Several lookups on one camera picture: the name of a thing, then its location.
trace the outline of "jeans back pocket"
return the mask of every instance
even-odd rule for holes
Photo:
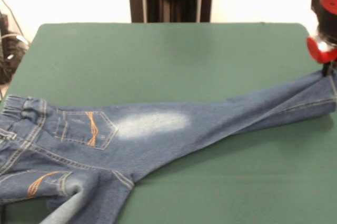
[[[104,150],[117,132],[117,127],[104,112],[57,111],[55,137]]]

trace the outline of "jeans leg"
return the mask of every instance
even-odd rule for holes
[[[221,102],[120,106],[114,160],[136,182],[229,135],[328,114],[336,109],[336,79],[315,72]]]

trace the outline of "green table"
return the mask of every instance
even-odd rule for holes
[[[8,93],[57,105],[216,101],[318,70],[296,24],[43,25]],[[236,135],[139,182],[118,223],[335,224],[335,115]],[[40,200],[6,208],[38,223]]]

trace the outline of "cable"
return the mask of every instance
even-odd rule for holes
[[[3,69],[2,72],[7,77],[7,81],[6,82],[10,81],[11,80],[11,76],[9,76],[8,73],[7,73],[7,70],[8,70],[7,69],[7,64],[5,62],[5,57],[3,57],[3,56],[0,56],[0,69],[1,69],[1,67]],[[0,90],[0,95],[1,95],[1,100],[2,100],[3,99],[3,95],[2,95],[1,90]]]
[[[15,22],[17,28],[18,28],[19,31],[20,31],[20,34],[21,34],[22,36],[24,36],[24,35],[23,35],[23,32],[22,32],[22,30],[21,30],[21,27],[19,26],[19,24],[18,24],[18,22],[17,22],[17,20],[16,20],[16,18],[15,18],[15,16],[14,16],[14,14],[13,14],[12,9],[6,4],[5,0],[1,0],[1,1],[2,1],[3,4],[7,7],[7,9],[9,10],[9,12],[11,13],[11,15],[12,15],[12,17],[13,17],[13,19],[14,19],[14,22]]]
[[[20,34],[8,33],[8,34],[5,34],[5,35],[1,36],[1,40],[3,40],[4,38],[7,38],[7,37],[15,37],[17,40],[22,41],[26,45],[28,45],[28,46],[31,45],[31,43],[28,40],[26,40],[26,38],[24,36],[22,36]]]

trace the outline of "denim fabric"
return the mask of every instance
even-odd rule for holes
[[[134,184],[159,167],[229,135],[334,112],[336,81],[315,72],[212,103],[60,107],[10,95],[0,204],[45,197],[53,212],[42,223],[116,223]]]

